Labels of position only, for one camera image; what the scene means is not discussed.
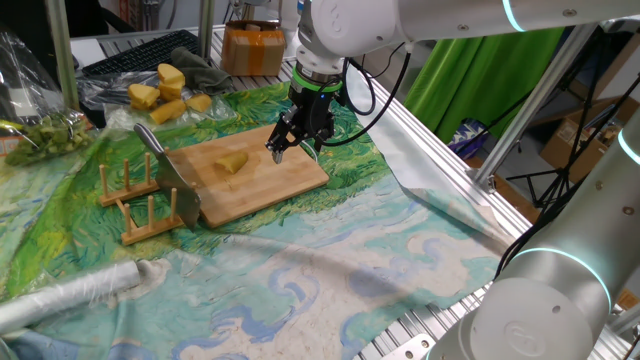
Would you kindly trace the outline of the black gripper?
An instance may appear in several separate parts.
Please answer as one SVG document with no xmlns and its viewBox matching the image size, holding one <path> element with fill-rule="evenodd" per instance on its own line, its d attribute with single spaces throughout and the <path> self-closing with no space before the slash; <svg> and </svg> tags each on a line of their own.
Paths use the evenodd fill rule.
<svg viewBox="0 0 640 360">
<path fill-rule="evenodd" d="M 313 148 L 321 150 L 335 134 L 334 115 L 330 110 L 334 98 L 332 92 L 318 94 L 300 84 L 291 84 L 288 96 L 297 111 L 282 112 L 265 143 L 276 164 L 282 162 L 288 148 L 300 143 L 295 135 L 312 135 Z"/>
</svg>

